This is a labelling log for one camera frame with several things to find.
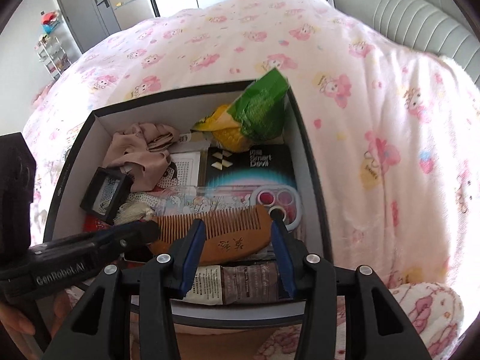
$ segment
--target open box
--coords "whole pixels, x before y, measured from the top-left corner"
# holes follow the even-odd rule
[[[213,84],[156,93],[93,111],[83,125],[62,169],[46,221],[44,242],[83,230],[86,213],[80,202],[101,166],[116,131],[133,123],[163,123],[189,132],[195,122],[221,104],[232,103],[251,81]],[[306,245],[332,261],[329,228],[320,180],[296,99],[286,95],[283,138],[290,148],[300,194]],[[304,302],[267,305],[203,306],[172,301],[173,320],[188,326],[209,328],[259,328],[300,323]]]

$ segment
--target smart devil box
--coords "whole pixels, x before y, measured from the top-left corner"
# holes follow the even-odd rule
[[[296,188],[287,145],[258,145],[243,153],[208,149],[205,186],[286,184]]]

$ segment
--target wall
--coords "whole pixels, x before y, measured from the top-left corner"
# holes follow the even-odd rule
[[[43,32],[40,13],[56,9],[56,0],[23,0],[0,34],[0,135],[23,129],[32,101],[52,80],[34,46]],[[76,61],[81,53],[67,25],[61,23],[53,34]]]

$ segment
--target white tassel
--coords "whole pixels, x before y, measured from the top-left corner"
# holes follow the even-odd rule
[[[115,225],[123,225],[139,219],[149,220],[153,214],[154,211],[148,204],[142,202],[127,202],[120,206],[114,223]]]

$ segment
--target white shelf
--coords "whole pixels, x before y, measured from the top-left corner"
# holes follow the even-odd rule
[[[52,78],[57,80],[70,67],[71,62],[56,37],[48,36],[43,39],[45,42],[38,42],[35,50],[40,62],[44,64]]]

